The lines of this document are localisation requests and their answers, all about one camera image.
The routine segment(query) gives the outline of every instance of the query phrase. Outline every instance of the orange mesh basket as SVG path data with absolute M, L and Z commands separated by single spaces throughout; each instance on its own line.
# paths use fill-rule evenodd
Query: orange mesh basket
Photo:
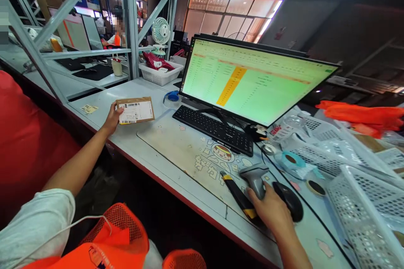
M 163 262 L 163 269 L 206 269 L 206 263 L 193 249 L 174 250 L 170 252 Z
M 129 245 L 123 245 L 119 248 L 129 253 L 144 253 L 149 251 L 149 239 L 146 230 L 139 219 L 129 210 L 129 208 L 122 203 L 112 205 L 105 213 L 104 216 L 110 224 L 118 227 L 121 230 L 129 228 Z M 104 224 L 107 224 L 101 218 L 97 225 L 88 233 L 88 235 L 81 241 L 83 243 L 92 243 L 97 234 L 103 229 Z

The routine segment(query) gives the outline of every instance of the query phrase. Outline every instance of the white plastic basket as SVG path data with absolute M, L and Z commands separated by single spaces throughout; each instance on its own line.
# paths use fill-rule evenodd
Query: white plastic basket
M 174 70 L 168 71 L 166 73 L 159 72 L 158 70 L 149 68 L 146 63 L 139 63 L 139 69 L 142 70 L 143 78 L 147 81 L 156 83 L 157 85 L 164 86 L 167 83 L 178 77 L 180 71 L 184 69 L 184 65 L 177 64 L 174 62 L 167 61 Z
M 404 268 L 403 248 L 389 228 L 404 233 L 404 191 L 354 167 L 340 169 L 327 193 L 361 268 Z
M 310 116 L 306 119 L 306 127 L 311 130 L 313 137 L 319 141 L 347 141 L 351 144 L 363 165 L 392 175 L 395 178 L 398 177 L 397 174 L 389 169 L 383 161 L 369 151 L 356 138 L 353 140 L 352 136 L 348 135 L 346 132 L 340 131 L 334 125 Z M 306 163 L 317 165 L 320 170 L 325 171 L 333 177 L 340 174 L 340 166 L 343 164 L 359 168 L 358 163 L 354 163 L 336 154 L 326 152 L 319 147 L 306 143 L 300 140 L 296 134 L 292 134 L 282 142 L 282 149 L 299 155 Z

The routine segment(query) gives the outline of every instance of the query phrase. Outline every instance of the desk fan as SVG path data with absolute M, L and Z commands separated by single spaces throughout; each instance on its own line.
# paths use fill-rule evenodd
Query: desk fan
M 156 48 L 152 50 L 152 53 L 158 56 L 164 56 L 165 51 L 163 47 L 170 38 L 170 28 L 166 19 L 159 17 L 153 22 L 153 27 L 151 29 L 153 40 L 158 43 L 153 46 Z

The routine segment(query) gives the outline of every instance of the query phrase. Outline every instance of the water bottle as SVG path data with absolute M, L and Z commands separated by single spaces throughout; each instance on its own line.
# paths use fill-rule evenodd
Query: water bottle
M 301 111 L 295 116 L 284 118 L 280 125 L 276 125 L 269 132 L 269 139 L 276 143 L 287 139 L 292 133 L 296 132 L 296 130 L 303 129 L 308 116 L 310 116 L 308 112 Z

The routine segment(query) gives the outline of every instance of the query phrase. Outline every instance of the window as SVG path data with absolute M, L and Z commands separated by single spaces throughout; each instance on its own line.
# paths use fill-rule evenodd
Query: window
M 283 0 L 189 0 L 184 31 L 257 43 Z

